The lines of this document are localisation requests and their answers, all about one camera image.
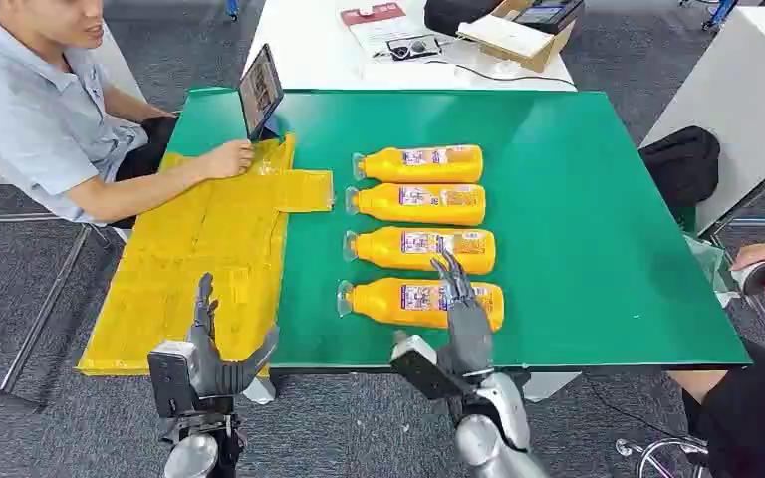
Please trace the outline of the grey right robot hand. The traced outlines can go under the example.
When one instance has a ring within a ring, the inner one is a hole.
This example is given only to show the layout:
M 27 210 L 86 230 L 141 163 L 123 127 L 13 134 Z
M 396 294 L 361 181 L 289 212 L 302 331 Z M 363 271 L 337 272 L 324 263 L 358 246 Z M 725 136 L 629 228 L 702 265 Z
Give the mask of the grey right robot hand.
M 493 370 L 493 332 L 483 306 L 463 266 L 443 249 L 442 263 L 431 259 L 447 300 L 449 342 L 444 347 L 452 372 L 463 377 L 481 376 Z

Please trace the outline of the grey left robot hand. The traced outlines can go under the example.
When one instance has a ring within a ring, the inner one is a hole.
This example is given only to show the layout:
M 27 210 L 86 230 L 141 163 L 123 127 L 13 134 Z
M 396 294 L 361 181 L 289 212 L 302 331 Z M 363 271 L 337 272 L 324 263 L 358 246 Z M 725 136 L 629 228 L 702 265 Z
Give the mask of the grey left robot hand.
M 215 341 L 217 300 L 211 300 L 213 277 L 207 272 L 198 281 L 193 324 L 187 339 L 196 348 L 192 386 L 201 398 L 241 394 L 265 368 L 279 343 L 280 328 L 273 325 L 261 345 L 246 359 L 225 360 Z

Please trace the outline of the person's right hand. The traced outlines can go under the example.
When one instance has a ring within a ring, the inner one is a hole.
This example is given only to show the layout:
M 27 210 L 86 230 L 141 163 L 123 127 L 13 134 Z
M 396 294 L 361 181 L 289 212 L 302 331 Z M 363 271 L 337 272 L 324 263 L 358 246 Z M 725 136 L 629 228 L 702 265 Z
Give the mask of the person's right hand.
M 245 173 L 252 165 L 254 148 L 247 139 L 228 141 L 203 156 L 208 179 L 223 179 Z

